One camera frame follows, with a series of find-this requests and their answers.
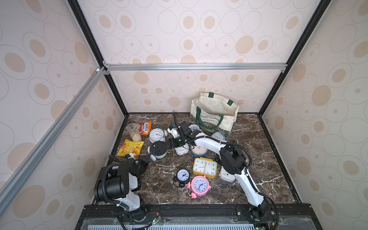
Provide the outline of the white twin-bell alarm clock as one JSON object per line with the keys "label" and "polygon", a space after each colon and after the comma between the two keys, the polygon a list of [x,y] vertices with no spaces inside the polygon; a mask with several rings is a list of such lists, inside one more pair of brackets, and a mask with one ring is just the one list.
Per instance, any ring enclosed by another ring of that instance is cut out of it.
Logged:
{"label": "white twin-bell alarm clock", "polygon": [[155,143],[157,141],[165,142],[168,137],[167,130],[162,130],[160,128],[152,129],[149,134],[149,139],[151,143]]}

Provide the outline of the black twin-bell alarm clock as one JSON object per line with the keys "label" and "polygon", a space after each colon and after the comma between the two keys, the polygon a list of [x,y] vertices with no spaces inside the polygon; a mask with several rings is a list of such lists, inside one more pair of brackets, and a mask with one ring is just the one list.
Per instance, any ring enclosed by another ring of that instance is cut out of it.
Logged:
{"label": "black twin-bell alarm clock", "polygon": [[173,185],[177,188],[184,188],[190,181],[190,173],[186,169],[180,169],[173,177]]}

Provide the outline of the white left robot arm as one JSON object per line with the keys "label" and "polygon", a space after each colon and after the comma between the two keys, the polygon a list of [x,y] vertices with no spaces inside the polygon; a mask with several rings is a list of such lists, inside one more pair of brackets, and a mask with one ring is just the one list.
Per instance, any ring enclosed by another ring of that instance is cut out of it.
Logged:
{"label": "white left robot arm", "polygon": [[94,186],[96,201],[114,204],[135,221],[143,221],[146,218],[145,204],[134,192],[141,189],[141,178],[149,162],[146,157],[128,158],[102,167]]}

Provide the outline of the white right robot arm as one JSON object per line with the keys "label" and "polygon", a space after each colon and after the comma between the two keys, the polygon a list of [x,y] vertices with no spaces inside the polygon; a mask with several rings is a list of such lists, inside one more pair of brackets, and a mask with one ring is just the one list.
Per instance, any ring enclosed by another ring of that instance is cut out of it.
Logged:
{"label": "white right robot arm", "polygon": [[274,227],[278,225],[279,214],[276,204],[257,188],[249,172],[253,160],[243,146],[231,141],[218,140],[200,130],[191,130],[186,122],[172,125],[167,131],[173,136],[169,140],[171,148],[191,144],[206,148],[219,155],[225,171],[234,175],[246,194],[251,217],[255,221],[262,221],[267,216],[274,216]]}

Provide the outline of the black-backed white twin-bell clock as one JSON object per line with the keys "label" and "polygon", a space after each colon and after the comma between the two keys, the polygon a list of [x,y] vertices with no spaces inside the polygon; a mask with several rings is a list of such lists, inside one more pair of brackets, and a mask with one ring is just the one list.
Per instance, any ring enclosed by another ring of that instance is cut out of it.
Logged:
{"label": "black-backed white twin-bell clock", "polygon": [[162,159],[167,155],[167,147],[163,141],[156,141],[148,147],[148,153],[152,161]]}

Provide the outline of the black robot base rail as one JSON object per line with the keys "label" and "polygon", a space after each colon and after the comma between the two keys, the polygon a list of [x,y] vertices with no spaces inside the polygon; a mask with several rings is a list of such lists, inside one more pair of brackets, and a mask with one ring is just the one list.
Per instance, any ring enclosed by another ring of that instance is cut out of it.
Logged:
{"label": "black robot base rail", "polygon": [[83,208],[77,230],[320,230],[310,204],[280,204],[275,214],[252,219],[248,205],[147,205],[146,217],[136,221],[114,205]]}

